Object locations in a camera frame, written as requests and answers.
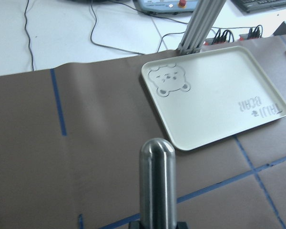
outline stainless steel rod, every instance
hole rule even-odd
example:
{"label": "stainless steel rod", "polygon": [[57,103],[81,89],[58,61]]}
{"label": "stainless steel rod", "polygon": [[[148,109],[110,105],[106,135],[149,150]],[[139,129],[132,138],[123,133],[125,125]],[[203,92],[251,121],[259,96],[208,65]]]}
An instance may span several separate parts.
{"label": "stainless steel rod", "polygon": [[154,138],[140,151],[140,214],[144,229],[176,229],[175,150]]}

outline table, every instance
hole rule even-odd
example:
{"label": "table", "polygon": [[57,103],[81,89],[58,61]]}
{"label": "table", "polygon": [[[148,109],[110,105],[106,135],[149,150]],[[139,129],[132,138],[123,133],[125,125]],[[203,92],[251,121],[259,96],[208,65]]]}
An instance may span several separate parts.
{"label": "table", "polygon": [[[286,100],[286,35],[250,50]],[[139,219],[139,150],[167,139],[142,80],[177,51],[0,77],[0,229],[125,229]],[[286,228],[286,117],[176,151],[178,221],[189,228]]]}
{"label": "table", "polygon": [[[31,71],[28,37],[24,30],[26,0],[0,1],[0,75]],[[120,1],[130,6],[136,2]],[[93,3],[98,23],[94,41],[122,49],[151,54],[157,51],[161,37],[183,32],[186,25],[142,15],[121,4],[108,1]],[[188,22],[191,14],[164,15]],[[36,70],[50,69],[68,62],[98,62],[134,56],[93,45],[90,42],[95,23],[90,3],[85,0],[30,0],[27,30]],[[285,10],[270,10],[247,15],[227,0],[214,26],[251,27],[262,24],[264,37],[269,37],[286,21]],[[235,39],[248,29],[233,30]],[[160,51],[175,50],[182,34],[164,38]]]}

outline white tray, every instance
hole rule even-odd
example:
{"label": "white tray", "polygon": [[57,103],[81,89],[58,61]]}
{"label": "white tray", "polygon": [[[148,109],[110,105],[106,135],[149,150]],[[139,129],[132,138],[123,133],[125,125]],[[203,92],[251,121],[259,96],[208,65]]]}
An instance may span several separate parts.
{"label": "white tray", "polygon": [[286,116],[281,94],[240,46],[148,62],[142,76],[184,151]]}

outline tray rim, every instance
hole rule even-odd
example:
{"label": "tray rim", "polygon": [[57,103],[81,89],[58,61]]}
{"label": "tray rim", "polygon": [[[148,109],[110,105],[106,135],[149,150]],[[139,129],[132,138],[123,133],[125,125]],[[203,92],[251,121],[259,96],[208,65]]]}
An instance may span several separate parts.
{"label": "tray rim", "polygon": [[161,66],[161,63],[164,63],[164,62],[169,62],[169,61],[173,61],[173,60],[178,60],[180,58],[186,58],[186,60],[190,60],[194,55],[195,57],[194,58],[197,58],[197,56],[205,56],[205,55],[211,55],[212,53],[221,53],[221,52],[224,52],[224,53],[227,53],[227,52],[232,52],[233,50],[235,51],[241,51],[241,52],[244,52],[247,57],[249,58],[250,62],[255,66],[255,68],[257,68],[257,70],[263,75],[264,79],[266,80],[266,83],[268,84],[268,86],[270,86],[271,90],[273,90],[274,93],[277,94],[277,97],[281,100],[282,104],[286,107],[286,100],[284,99],[284,97],[282,96],[282,94],[280,93],[280,91],[276,88],[276,86],[273,84],[273,82],[271,81],[271,79],[269,78],[269,76],[266,74],[266,72],[264,71],[264,69],[261,67],[261,65],[258,63],[258,61],[256,60],[256,58],[252,55],[252,53],[245,47],[243,46],[232,46],[232,47],[227,47],[227,48],[221,48],[221,49],[216,49],[216,50],[209,50],[209,51],[205,51],[205,52],[199,52],[199,53],[192,53],[192,54],[187,54],[187,55],[180,55],[180,56],[175,56],[175,57],[170,57],[170,58],[164,58],[164,59],[160,59],[160,60],[155,60],[155,61],[150,61],[150,62],[147,62],[145,63],[142,68],[141,68],[141,74],[142,74],[142,77],[143,77],[143,80],[145,82],[145,86],[147,87],[148,89],[148,92],[149,92],[149,95],[153,101],[153,105],[155,106],[156,110],[157,110],[157,113],[160,117],[160,120],[166,130],[166,133],[168,134],[169,136],[169,140],[172,142],[172,144],[174,145],[174,147],[176,147],[177,149],[181,150],[181,151],[184,151],[184,152],[187,152],[187,151],[190,151],[190,150],[193,150],[193,149],[196,149],[196,148],[199,148],[199,147],[202,147],[202,146],[205,146],[207,144],[210,144],[210,143],[213,143],[213,142],[216,142],[216,141],[219,141],[221,139],[225,139],[227,137],[231,137],[232,135],[235,135],[235,134],[238,134],[238,133],[242,133],[244,131],[248,131],[250,129],[253,129],[253,128],[256,128],[258,126],[262,126],[264,124],[267,124],[267,123],[270,123],[270,122],[273,122],[273,121],[276,121],[278,119],[281,119],[283,117],[286,117],[286,112],[283,116],[281,117],[277,117],[273,120],[270,120],[270,121],[267,121],[265,123],[261,123],[261,124],[258,124],[258,125],[255,125],[253,127],[249,127],[245,130],[242,130],[242,131],[237,131],[234,133],[227,133],[224,135],[224,137],[220,137],[214,141],[210,141],[210,142],[207,142],[205,144],[198,144],[197,146],[195,146],[194,148],[187,148],[187,147],[182,147],[180,146],[178,143],[176,143],[175,139],[173,138],[172,136],[172,133],[171,131],[169,130],[168,128],[168,125],[165,121],[165,118],[163,117],[163,112],[160,111],[160,109],[158,108],[159,105],[158,105],[158,102],[157,100],[154,98],[154,96],[152,95],[152,92],[149,90],[149,86],[148,86],[148,83],[147,81],[145,80],[145,69],[148,69],[148,66],[149,65],[153,65],[155,63],[159,63],[158,66]]}

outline black cable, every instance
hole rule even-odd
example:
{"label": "black cable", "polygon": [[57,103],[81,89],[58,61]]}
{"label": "black cable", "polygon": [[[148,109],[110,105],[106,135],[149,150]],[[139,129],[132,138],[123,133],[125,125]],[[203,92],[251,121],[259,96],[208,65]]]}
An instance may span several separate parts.
{"label": "black cable", "polygon": [[220,37],[220,33],[221,33],[221,29],[218,29],[218,31],[217,31],[217,33],[215,34],[215,36],[214,36],[213,41],[212,41],[211,44],[218,43],[219,37]]}
{"label": "black cable", "polygon": [[231,38],[232,38],[232,42],[234,42],[234,35],[233,35],[232,31],[231,30],[225,30],[224,32],[226,32],[226,34],[229,34],[228,42],[230,42]]}
{"label": "black cable", "polygon": [[96,27],[96,24],[97,24],[97,17],[96,17],[96,13],[94,12],[94,9],[93,9],[93,6],[92,6],[92,0],[91,0],[91,10],[92,10],[92,13],[93,13],[93,15],[95,17],[95,23],[94,23],[94,26],[92,28],[91,34],[90,34],[90,41],[91,41],[92,44],[95,44],[95,45],[98,45],[98,46],[101,46],[101,47],[104,47],[104,48],[119,50],[119,51],[122,51],[122,52],[128,52],[128,53],[133,53],[133,54],[138,54],[138,55],[144,55],[144,53],[141,53],[141,52],[133,52],[133,51],[120,49],[120,48],[115,48],[115,47],[112,47],[112,46],[108,46],[108,45],[99,44],[99,43],[94,42],[93,39],[92,39],[92,34],[93,34],[93,31],[94,31],[94,29]]}
{"label": "black cable", "polygon": [[229,33],[228,30],[225,30],[225,31],[223,32],[223,35],[221,36],[220,42],[222,42],[222,43],[223,43],[223,42],[226,42],[228,33]]}
{"label": "black cable", "polygon": [[262,34],[263,34],[263,26],[262,25],[258,25],[256,27],[251,27],[249,29],[247,40],[248,39],[254,39],[254,38],[261,38]]}
{"label": "black cable", "polygon": [[[261,28],[261,32],[260,32],[260,38],[262,37],[263,35],[263,26],[262,25],[258,25],[256,26],[257,27],[260,27]],[[253,29],[254,27],[231,27],[231,28],[221,28],[221,27],[212,27],[213,29],[222,29],[222,30],[233,30],[233,29]]]}
{"label": "black cable", "polygon": [[162,36],[162,38],[160,40],[160,44],[159,44],[158,49],[157,49],[157,52],[159,52],[159,50],[160,50],[160,47],[161,47],[161,44],[163,42],[164,37],[166,37],[168,35],[183,34],[183,33],[185,33],[185,31],[184,32],[171,32],[171,33],[167,33],[166,35]]}
{"label": "black cable", "polygon": [[28,48],[31,54],[31,66],[32,66],[32,70],[34,71],[34,56],[33,56],[33,52],[31,49],[31,37],[29,35],[29,32],[27,30],[27,24],[28,24],[28,18],[27,18],[27,10],[28,10],[28,5],[29,5],[30,0],[27,1],[27,6],[25,7],[25,11],[24,11],[24,17],[25,17],[25,25],[24,25],[24,30],[29,38],[29,44],[28,44]]}
{"label": "black cable", "polygon": [[211,31],[212,31],[214,34],[216,34],[215,30],[211,29]]}

